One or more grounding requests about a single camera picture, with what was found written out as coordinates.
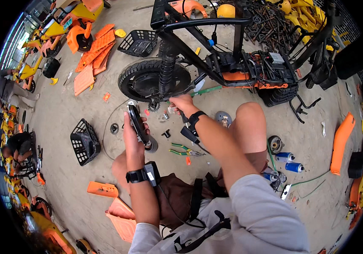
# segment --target black plastic basket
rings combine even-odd
[[[84,166],[101,151],[101,146],[93,127],[83,118],[70,134],[71,145],[80,164]]]
[[[119,45],[118,50],[134,57],[147,57],[158,42],[154,31],[133,30]]]

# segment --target knee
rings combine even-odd
[[[262,107],[256,102],[241,104],[236,110],[236,117],[262,117],[265,118]]]

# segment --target shorts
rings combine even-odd
[[[21,147],[19,148],[19,155],[24,155],[27,151],[29,151],[32,148],[32,141],[26,140],[22,143]]]
[[[255,170],[260,173],[268,166],[266,154],[267,151],[265,150],[262,152],[245,154],[245,156],[255,167]],[[177,178],[174,173],[161,177],[161,180],[160,186],[166,196],[163,195],[162,191],[157,186],[154,187],[159,202],[160,224],[174,230],[183,224],[175,216],[175,213],[183,221],[187,221],[190,217],[191,197],[193,195],[194,186],[183,182]],[[217,183],[219,186],[225,186],[221,169],[217,176]],[[201,196],[202,199],[213,199],[214,197],[212,192],[206,187],[202,188]]]

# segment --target hand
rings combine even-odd
[[[193,98],[189,94],[183,94],[179,97],[171,97],[169,101],[172,103],[170,106],[174,107],[176,106],[177,109],[175,111],[183,111],[184,115],[187,118],[190,118],[190,116],[197,111],[200,111],[196,106],[193,104]]]
[[[141,117],[141,120],[145,122],[147,119]],[[149,126],[147,123],[145,126],[146,134],[150,134]],[[138,136],[135,130],[131,126],[131,118],[128,112],[124,112],[124,134],[125,150],[127,153],[127,168],[128,171],[140,170],[145,164],[145,146],[142,142],[138,142]]]

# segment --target kickstand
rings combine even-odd
[[[300,118],[299,114],[305,114],[307,115],[307,112],[304,112],[304,110],[301,108],[301,106],[305,107],[306,109],[311,109],[312,107],[314,107],[320,100],[321,97],[316,99],[310,106],[306,106],[306,104],[304,104],[304,101],[300,98],[300,95],[296,94],[296,96],[299,98],[300,100],[300,105],[297,107],[297,109],[295,109],[292,105],[292,100],[289,101],[290,107],[292,108],[293,112],[296,114],[297,119],[304,124],[304,121]]]

